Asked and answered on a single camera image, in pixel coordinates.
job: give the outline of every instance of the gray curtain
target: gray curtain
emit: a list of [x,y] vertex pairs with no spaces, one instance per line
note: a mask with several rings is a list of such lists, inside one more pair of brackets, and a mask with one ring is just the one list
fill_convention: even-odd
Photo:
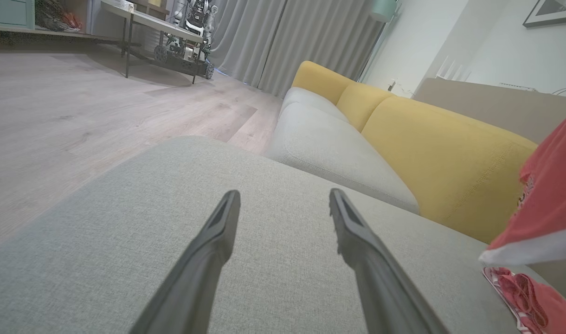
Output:
[[285,0],[217,0],[209,59],[221,72],[258,87]]
[[217,0],[209,59],[218,70],[283,97],[300,63],[356,80],[383,24],[371,0]]

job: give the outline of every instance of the gray seat cushion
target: gray seat cushion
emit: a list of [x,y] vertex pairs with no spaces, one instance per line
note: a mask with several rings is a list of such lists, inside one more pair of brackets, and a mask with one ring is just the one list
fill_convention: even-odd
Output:
[[300,87],[291,87],[285,98],[283,99],[283,104],[281,105],[281,113],[279,114],[279,118],[281,118],[281,114],[292,103],[301,103],[306,106],[311,106],[317,108],[329,114],[330,116],[334,116],[341,121],[348,122],[347,117],[334,105],[331,101],[328,101],[325,97],[321,97],[316,93],[312,93],[311,91],[300,88]]
[[409,188],[359,131],[310,106],[283,110],[264,156],[419,213]]
[[[164,142],[0,246],[0,333],[127,332],[230,189],[240,221],[209,332],[365,332],[355,275],[336,254],[334,186],[223,142]],[[485,244],[341,188],[450,332],[519,333],[481,274]]]

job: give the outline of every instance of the red cloth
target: red cloth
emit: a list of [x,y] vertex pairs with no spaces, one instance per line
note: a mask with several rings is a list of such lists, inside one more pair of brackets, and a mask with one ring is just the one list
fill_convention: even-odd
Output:
[[566,119],[526,161],[520,180],[525,191],[518,210],[480,260],[519,265],[565,259]]
[[496,273],[502,294],[528,315],[521,317],[521,322],[533,334],[566,334],[566,300],[555,289],[524,274],[513,276],[506,268]]

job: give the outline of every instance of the table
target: table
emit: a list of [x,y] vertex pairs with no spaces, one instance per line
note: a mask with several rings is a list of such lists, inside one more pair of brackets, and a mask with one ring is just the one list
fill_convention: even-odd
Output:
[[[169,68],[170,70],[174,70],[177,72],[189,74],[193,77],[192,83],[194,83],[194,79],[196,78],[196,74],[198,72],[197,66],[196,66],[197,70],[191,73],[186,70],[175,68],[175,66],[168,66],[166,64],[160,63],[155,59],[149,59],[141,55],[137,51],[132,50],[130,47],[132,45],[131,40],[132,40],[132,32],[133,32],[133,23],[137,25],[151,27],[156,30],[160,30],[160,44],[162,44],[163,42],[164,32],[170,33],[178,38],[182,38],[183,40],[188,40],[190,42],[195,42],[195,43],[202,43],[203,42],[202,36],[193,34],[192,32],[189,32],[188,30],[184,30],[183,28],[177,27],[175,25],[171,25],[170,23],[162,21],[156,17],[152,17],[151,15],[147,15],[146,13],[137,12],[135,11],[135,7],[133,3],[128,2],[126,0],[101,0],[101,8],[111,13],[115,13],[120,17],[124,17],[124,24],[122,26],[121,57],[124,57],[124,53],[126,53],[126,72],[125,72],[126,78],[129,77],[130,54],[132,53],[135,57],[147,61],[147,63],[164,68]],[[127,22],[129,22],[129,39],[128,42],[125,43],[124,39],[126,36]]]

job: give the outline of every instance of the sofa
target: sofa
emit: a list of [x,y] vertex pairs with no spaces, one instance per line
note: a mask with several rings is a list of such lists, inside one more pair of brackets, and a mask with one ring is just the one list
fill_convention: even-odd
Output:
[[265,156],[489,243],[537,144],[504,129],[300,65]]
[[450,332],[519,332],[481,273],[485,243],[224,142],[181,137],[114,167],[0,245],[0,333],[127,332],[231,189],[240,217],[209,332],[365,332],[355,275],[336,252],[334,187]]

